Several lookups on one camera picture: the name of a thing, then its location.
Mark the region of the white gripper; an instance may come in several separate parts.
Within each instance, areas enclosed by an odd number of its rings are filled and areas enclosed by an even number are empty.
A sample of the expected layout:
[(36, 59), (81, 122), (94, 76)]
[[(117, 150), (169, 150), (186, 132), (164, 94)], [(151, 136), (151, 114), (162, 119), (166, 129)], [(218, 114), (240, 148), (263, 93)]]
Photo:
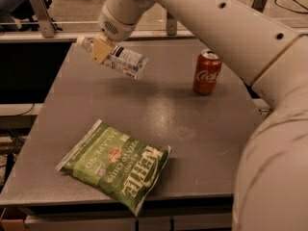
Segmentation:
[(115, 47), (113, 41), (127, 40), (153, 5), (151, 0), (106, 0), (98, 17), (103, 34), (94, 39), (91, 59), (102, 64)]

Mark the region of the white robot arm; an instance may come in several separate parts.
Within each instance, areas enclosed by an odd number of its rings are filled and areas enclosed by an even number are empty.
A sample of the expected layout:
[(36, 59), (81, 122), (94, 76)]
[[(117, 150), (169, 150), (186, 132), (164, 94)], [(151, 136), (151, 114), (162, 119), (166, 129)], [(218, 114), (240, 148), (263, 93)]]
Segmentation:
[(308, 38), (236, 0), (106, 0), (110, 40), (158, 3), (273, 109), (243, 151), (232, 231), (308, 231)]

